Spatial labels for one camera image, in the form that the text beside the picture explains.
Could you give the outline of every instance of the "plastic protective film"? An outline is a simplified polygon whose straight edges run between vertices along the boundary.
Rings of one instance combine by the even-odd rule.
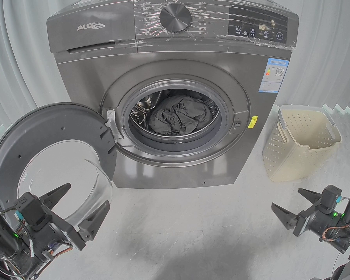
[[[171,3],[180,3],[191,14],[182,31],[170,32],[160,22],[161,11]],[[257,46],[294,50],[296,41],[289,36],[289,19],[279,9],[240,0],[134,0],[135,32],[138,47],[150,45],[156,38],[163,42],[184,41],[220,45],[243,42]]]

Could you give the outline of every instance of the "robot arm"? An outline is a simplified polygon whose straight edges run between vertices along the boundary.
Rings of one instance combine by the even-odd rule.
[[[275,203],[272,203],[271,209],[286,229],[294,229],[295,236],[300,236],[309,230],[319,236],[319,241],[331,244],[343,254],[350,246],[350,198],[345,212],[342,214],[336,212],[334,209],[337,203],[344,199],[341,192],[342,190],[334,185],[328,185],[322,193],[299,189],[298,193],[312,203],[307,210],[295,215]],[[337,268],[332,277],[328,278],[328,280],[349,279],[350,262]]]
[[[73,248],[82,250],[87,241],[94,239],[110,209],[109,202],[84,219],[77,232],[51,211],[70,188],[70,184],[64,184],[40,198],[26,192],[13,207],[0,213],[0,279],[36,279],[59,255]],[[3,217],[14,211],[20,223],[16,231]],[[56,253],[62,245],[67,248]]]

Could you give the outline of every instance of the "aux logo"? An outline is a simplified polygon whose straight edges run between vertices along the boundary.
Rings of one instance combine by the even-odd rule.
[[[93,23],[88,23],[88,24],[84,24],[84,25],[79,25],[77,31],[83,30],[83,29],[88,29],[88,28],[100,29],[100,28],[104,28],[104,27],[105,27],[104,24],[101,24],[99,22],[93,22]]]

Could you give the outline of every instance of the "qr code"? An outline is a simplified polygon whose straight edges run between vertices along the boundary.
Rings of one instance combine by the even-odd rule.
[[[275,71],[275,77],[282,77],[284,75],[285,69],[283,68],[276,68]]]

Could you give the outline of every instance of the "white curtain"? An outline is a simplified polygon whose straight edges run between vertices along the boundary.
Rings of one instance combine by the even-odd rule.
[[[21,75],[5,25],[0,0],[0,138],[5,130],[36,104]]]
[[[21,115],[69,101],[46,20],[76,0],[0,0],[0,134]],[[277,105],[350,107],[350,0],[274,0],[300,18]]]

